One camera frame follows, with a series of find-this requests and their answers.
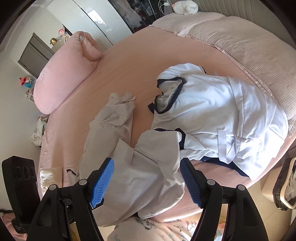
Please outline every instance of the mattress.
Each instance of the mattress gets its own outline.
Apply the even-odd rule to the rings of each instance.
[[[253,84],[246,74],[216,48],[191,38],[180,38],[162,29],[147,27],[108,49],[94,72],[50,115],[44,133],[39,170],[61,167],[63,186],[69,185],[66,169],[77,170],[89,123],[114,92],[121,96],[128,91],[136,96],[131,135],[131,146],[134,147],[139,136],[151,128],[154,116],[147,105],[160,94],[156,87],[157,76],[164,69],[183,63],[202,66],[210,75],[217,72],[220,76],[237,77]],[[296,134],[286,138],[277,157],[271,160],[258,179],[278,162],[295,138]],[[243,184],[250,187],[256,182],[215,164],[194,161],[194,166],[220,185],[235,187]],[[185,190],[184,197],[176,206],[155,219],[170,221],[199,211]]]

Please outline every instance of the white plush toy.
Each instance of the white plush toy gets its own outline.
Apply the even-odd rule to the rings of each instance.
[[[176,2],[172,7],[177,14],[191,15],[198,12],[198,5],[191,0]]]

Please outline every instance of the gray door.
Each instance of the gray door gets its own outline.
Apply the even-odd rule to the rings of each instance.
[[[24,67],[31,75],[38,78],[54,52],[35,33],[28,42],[18,63]]]

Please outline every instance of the gold pot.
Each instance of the gold pot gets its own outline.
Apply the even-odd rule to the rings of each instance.
[[[51,43],[52,45],[55,45],[55,44],[57,43],[56,38],[52,38],[52,39],[50,40],[50,43]]]

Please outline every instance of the silver bolt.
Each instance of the silver bolt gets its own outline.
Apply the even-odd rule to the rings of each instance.
[[[52,184],[52,185],[49,186],[50,191],[53,191],[56,188],[57,188],[57,186],[55,184]]]
[[[238,186],[238,189],[241,190],[241,191],[244,191],[246,188],[245,188],[245,186],[243,186],[243,185],[239,185],[239,186]]]
[[[82,180],[79,181],[79,185],[83,186],[85,184],[87,184],[87,180],[86,179],[82,179]]]
[[[211,186],[215,185],[215,183],[216,182],[214,180],[212,180],[212,179],[207,180],[207,184],[209,184]]]

